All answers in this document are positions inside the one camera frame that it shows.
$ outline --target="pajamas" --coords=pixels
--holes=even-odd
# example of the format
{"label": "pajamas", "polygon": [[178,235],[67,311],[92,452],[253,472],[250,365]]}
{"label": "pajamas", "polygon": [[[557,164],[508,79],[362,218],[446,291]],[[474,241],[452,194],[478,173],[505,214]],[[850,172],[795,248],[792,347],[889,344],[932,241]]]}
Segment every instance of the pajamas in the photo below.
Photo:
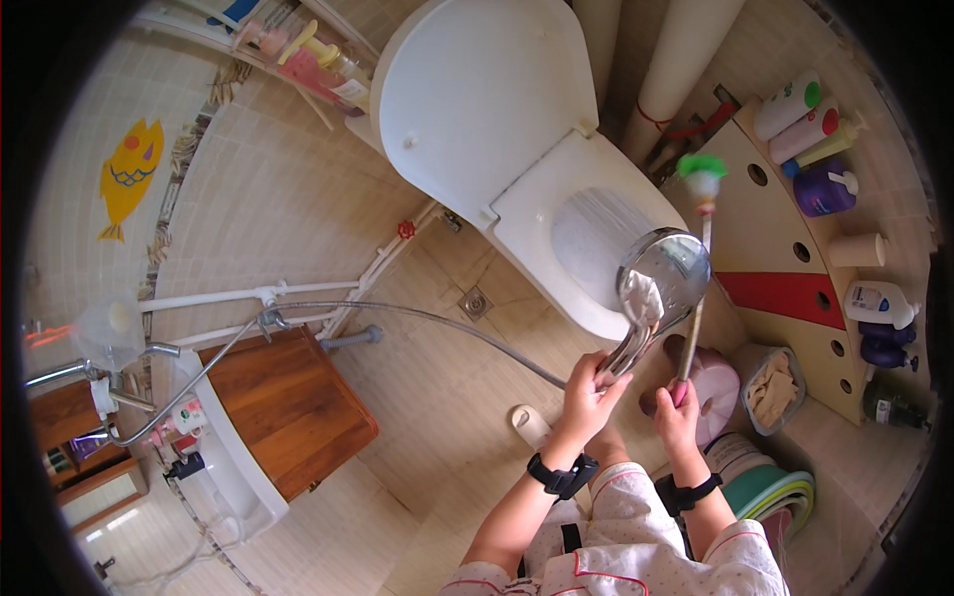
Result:
{"label": "pajamas", "polygon": [[[592,495],[591,523],[576,501],[553,506],[524,556],[527,578],[475,562],[457,569],[438,595],[788,594],[759,522],[725,528],[697,563],[638,463],[604,470]],[[582,548],[563,552],[564,524],[577,525]]]}

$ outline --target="toilet lid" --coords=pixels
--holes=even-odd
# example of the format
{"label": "toilet lid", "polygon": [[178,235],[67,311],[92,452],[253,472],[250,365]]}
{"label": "toilet lid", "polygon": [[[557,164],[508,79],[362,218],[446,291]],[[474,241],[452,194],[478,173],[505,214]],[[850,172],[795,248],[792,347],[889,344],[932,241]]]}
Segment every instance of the toilet lid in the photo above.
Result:
{"label": "toilet lid", "polygon": [[514,180],[598,123],[586,42],[563,0],[430,0],[387,43],[371,113],[398,173],[482,230]]}

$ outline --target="dark bottle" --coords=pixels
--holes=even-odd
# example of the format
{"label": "dark bottle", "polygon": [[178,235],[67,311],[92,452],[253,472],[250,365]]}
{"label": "dark bottle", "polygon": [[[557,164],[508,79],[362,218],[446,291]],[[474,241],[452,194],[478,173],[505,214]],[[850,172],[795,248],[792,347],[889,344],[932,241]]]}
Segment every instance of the dark bottle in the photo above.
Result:
{"label": "dark bottle", "polygon": [[889,379],[884,373],[875,373],[861,398],[864,415],[879,424],[930,428],[927,415],[905,398],[908,394],[909,390],[901,383]]}
{"label": "dark bottle", "polygon": [[907,345],[918,338],[918,331],[914,328],[914,321],[903,329],[895,329],[887,323],[858,322],[858,331],[866,338],[890,341],[895,345]]}
{"label": "dark bottle", "polygon": [[909,358],[907,352],[890,341],[865,336],[861,340],[861,357],[879,368],[899,368],[910,364],[911,370],[918,372],[918,357]]}

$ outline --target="pink handle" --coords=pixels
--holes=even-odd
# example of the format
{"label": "pink handle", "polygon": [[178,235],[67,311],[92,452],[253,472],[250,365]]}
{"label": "pink handle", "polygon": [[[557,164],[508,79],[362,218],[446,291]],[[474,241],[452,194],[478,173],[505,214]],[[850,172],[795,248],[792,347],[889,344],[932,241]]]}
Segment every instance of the pink handle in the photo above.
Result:
{"label": "pink handle", "polygon": [[678,380],[675,382],[675,387],[673,387],[673,406],[679,407],[682,405],[682,401],[686,398],[686,391],[689,390],[689,383],[684,380]]}

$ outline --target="floor drain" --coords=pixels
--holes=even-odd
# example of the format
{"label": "floor drain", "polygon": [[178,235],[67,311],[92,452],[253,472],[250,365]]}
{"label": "floor drain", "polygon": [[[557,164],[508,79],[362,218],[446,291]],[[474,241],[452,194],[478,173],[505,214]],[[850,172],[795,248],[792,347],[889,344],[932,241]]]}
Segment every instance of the floor drain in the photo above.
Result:
{"label": "floor drain", "polygon": [[470,320],[474,321],[478,320],[485,315],[488,310],[493,308],[493,304],[490,303],[490,300],[484,296],[484,293],[481,292],[477,286],[471,288],[470,291],[457,302],[457,305],[464,309],[464,312],[467,313]]}

